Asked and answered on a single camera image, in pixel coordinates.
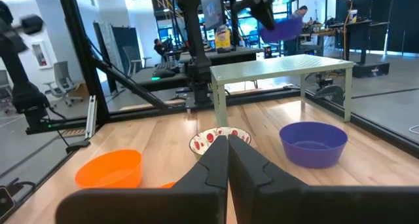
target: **computer screen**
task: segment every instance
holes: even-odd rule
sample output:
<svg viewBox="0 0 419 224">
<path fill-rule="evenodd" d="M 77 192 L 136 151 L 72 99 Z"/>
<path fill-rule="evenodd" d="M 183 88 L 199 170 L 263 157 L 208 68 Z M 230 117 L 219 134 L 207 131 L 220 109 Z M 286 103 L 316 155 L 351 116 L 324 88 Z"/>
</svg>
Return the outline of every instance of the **computer screen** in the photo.
<svg viewBox="0 0 419 224">
<path fill-rule="evenodd" d="M 223 0 L 201 0 L 201 4 L 207 30 L 215 29 L 225 24 Z"/>
</svg>

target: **white office chair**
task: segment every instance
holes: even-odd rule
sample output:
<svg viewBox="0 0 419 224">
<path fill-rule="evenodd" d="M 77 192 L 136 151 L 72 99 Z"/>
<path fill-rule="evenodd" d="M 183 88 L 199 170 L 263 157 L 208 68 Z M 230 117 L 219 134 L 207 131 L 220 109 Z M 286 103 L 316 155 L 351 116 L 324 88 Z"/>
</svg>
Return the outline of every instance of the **white office chair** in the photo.
<svg viewBox="0 0 419 224">
<path fill-rule="evenodd" d="M 64 101 L 68 107 L 71 107 L 75 100 L 78 100 L 80 102 L 83 101 L 82 97 L 69 96 L 69 93 L 75 91 L 77 89 L 77 86 L 70 79 L 67 61 L 62 61 L 54 64 L 54 75 L 55 81 L 44 83 L 44 85 L 47 85 L 50 88 L 50 90 L 47 90 L 45 94 L 51 93 L 53 96 L 59 99 L 58 101 L 54 102 L 54 107 L 57 107 L 57 103 L 61 101 Z"/>
<path fill-rule="evenodd" d="M 137 64 L 139 64 L 139 68 L 147 67 L 147 60 L 151 59 L 151 57 L 144 57 L 144 66 L 141 62 L 141 58 L 139 53 L 134 49 L 134 47 L 127 46 L 122 48 L 125 52 L 125 56 L 130 63 L 130 67 L 128 68 L 127 75 L 131 77 L 137 71 Z"/>
</svg>

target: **purple object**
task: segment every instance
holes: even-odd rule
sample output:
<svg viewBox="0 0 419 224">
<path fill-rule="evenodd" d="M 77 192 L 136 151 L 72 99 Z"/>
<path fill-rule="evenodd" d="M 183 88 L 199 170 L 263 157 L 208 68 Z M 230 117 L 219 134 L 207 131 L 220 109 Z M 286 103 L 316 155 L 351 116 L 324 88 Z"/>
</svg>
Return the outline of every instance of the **purple object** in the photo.
<svg viewBox="0 0 419 224">
<path fill-rule="evenodd" d="M 275 24 L 273 31 L 263 28 L 261 30 L 261 37 L 265 43 L 275 43 L 278 41 L 286 41 L 294 39 L 301 34 L 302 18 L 290 18 Z"/>
<path fill-rule="evenodd" d="M 335 165 L 348 142 L 348 135 L 320 122 L 297 122 L 283 127 L 280 138 L 287 158 L 307 168 Z"/>
</svg>

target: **orange bowl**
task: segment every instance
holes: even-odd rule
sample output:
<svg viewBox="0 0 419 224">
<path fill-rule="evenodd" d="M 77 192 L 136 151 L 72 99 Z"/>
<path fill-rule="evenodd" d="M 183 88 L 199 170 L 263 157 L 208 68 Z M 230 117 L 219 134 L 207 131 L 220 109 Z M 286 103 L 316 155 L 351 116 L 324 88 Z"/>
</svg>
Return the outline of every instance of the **orange bowl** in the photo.
<svg viewBox="0 0 419 224">
<path fill-rule="evenodd" d="M 170 189 L 170 188 L 172 188 L 175 184 L 176 184 L 176 182 L 170 182 L 170 183 L 167 183 L 167 184 L 165 184 L 165 185 L 162 185 L 160 188 L 161 188 L 161 189 Z"/>
<path fill-rule="evenodd" d="M 87 162 L 74 178 L 81 189 L 137 188 L 141 183 L 141 153 L 122 149 Z"/>
</svg>

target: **perforated tabletop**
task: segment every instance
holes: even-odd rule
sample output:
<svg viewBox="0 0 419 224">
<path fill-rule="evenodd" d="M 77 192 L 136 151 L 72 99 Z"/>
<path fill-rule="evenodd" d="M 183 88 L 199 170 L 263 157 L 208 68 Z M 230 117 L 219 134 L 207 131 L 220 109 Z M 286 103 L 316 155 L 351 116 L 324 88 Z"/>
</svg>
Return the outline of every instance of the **perforated tabletop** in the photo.
<svg viewBox="0 0 419 224">
<path fill-rule="evenodd" d="M 346 69 L 353 62 L 300 54 L 211 67 L 218 85 L 239 83 L 273 77 L 300 75 L 320 71 Z"/>
</svg>

